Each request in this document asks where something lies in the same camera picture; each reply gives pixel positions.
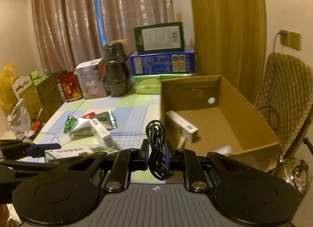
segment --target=round suction pad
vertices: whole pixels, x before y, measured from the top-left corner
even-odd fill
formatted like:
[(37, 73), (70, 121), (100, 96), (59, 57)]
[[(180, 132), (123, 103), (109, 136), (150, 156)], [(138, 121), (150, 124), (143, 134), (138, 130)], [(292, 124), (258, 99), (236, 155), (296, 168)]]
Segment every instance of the round suction pad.
[(299, 196), (284, 180), (268, 174), (253, 176), (249, 171), (229, 173), (216, 187), (214, 201), (232, 220), (256, 226), (276, 226), (295, 214)]
[(12, 199), (24, 221), (35, 225), (64, 225), (92, 211), (98, 191), (91, 181), (84, 179), (47, 183), (29, 179), (16, 187)]

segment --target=beige curtain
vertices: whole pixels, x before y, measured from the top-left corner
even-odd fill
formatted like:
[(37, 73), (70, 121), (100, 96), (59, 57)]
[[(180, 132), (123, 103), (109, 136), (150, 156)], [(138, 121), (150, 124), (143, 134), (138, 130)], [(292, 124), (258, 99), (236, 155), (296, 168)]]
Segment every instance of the beige curtain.
[(136, 51), (134, 27), (172, 22), (172, 0), (100, 0), (106, 40), (128, 39)]
[(197, 74), (224, 75), (254, 103), (266, 43), (264, 0), (192, 0)]
[(44, 68), (73, 71), (101, 57), (94, 0), (32, 0), (37, 46)]

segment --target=coiled black cable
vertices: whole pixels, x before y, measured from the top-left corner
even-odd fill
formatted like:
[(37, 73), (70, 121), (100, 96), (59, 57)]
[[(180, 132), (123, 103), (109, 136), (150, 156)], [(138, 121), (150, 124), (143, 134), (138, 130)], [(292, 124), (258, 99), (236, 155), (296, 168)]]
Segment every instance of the coiled black cable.
[(163, 146), (166, 139), (165, 125), (160, 120), (152, 120), (146, 126), (146, 136), (151, 147), (149, 156), (149, 170), (158, 180), (166, 180), (175, 174), (165, 166)]

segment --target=metal screw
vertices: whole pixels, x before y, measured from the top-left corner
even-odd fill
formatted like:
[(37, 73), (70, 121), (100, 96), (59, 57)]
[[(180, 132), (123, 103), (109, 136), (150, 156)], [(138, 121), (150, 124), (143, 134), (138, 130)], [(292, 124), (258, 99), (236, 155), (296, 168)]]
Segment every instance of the metal screw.
[(191, 184), (191, 186), (196, 190), (201, 190), (207, 188), (207, 184), (202, 181), (196, 181)]
[(110, 190), (116, 190), (116, 189), (120, 188), (121, 186), (122, 185), (116, 181), (111, 181), (111, 182), (106, 184), (106, 188), (108, 188)]

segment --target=white product box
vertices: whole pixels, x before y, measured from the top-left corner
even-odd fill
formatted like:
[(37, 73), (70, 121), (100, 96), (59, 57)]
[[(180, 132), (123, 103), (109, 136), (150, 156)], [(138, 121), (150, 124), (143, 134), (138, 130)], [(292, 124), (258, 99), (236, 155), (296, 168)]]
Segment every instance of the white product box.
[(179, 130), (187, 140), (195, 142), (198, 136), (198, 128), (192, 123), (178, 115), (175, 111), (170, 110), (165, 113), (166, 122), (172, 127)]
[(108, 96), (103, 82), (105, 64), (101, 63), (101, 60), (95, 59), (80, 63), (75, 69), (77, 80), (85, 99)]
[(92, 148), (99, 147), (97, 145), (84, 146), (77, 148), (59, 148), (59, 149), (49, 149), (44, 151), (45, 162), (48, 162), (51, 159), (61, 159), (67, 157), (78, 156), (80, 153), (94, 153)]
[(104, 125), (97, 119), (91, 119), (90, 126), (94, 136), (97, 138), (99, 144), (104, 147), (113, 148), (114, 142), (111, 138), (110, 132), (104, 127)]

